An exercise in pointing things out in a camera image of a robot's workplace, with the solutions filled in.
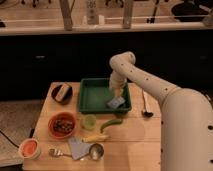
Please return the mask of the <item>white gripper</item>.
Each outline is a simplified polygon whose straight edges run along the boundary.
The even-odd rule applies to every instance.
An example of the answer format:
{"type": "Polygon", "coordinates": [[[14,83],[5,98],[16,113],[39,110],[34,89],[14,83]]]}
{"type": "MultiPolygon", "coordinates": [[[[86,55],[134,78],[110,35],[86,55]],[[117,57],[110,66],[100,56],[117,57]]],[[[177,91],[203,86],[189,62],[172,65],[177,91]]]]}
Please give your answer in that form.
{"type": "Polygon", "coordinates": [[[116,90],[122,89],[126,84],[126,79],[118,74],[117,72],[113,71],[110,75],[109,79],[109,89],[116,90]]]}

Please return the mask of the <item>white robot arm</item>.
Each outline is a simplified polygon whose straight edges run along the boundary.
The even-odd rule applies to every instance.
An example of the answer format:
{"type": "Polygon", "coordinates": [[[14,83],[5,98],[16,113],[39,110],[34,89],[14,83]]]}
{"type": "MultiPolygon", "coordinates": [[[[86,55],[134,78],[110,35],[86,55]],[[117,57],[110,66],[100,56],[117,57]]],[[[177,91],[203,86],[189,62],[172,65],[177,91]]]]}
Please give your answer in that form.
{"type": "Polygon", "coordinates": [[[161,171],[213,171],[213,107],[199,91],[181,88],[135,66],[130,52],[114,55],[109,87],[129,79],[154,97],[161,110],[161,171]]]}

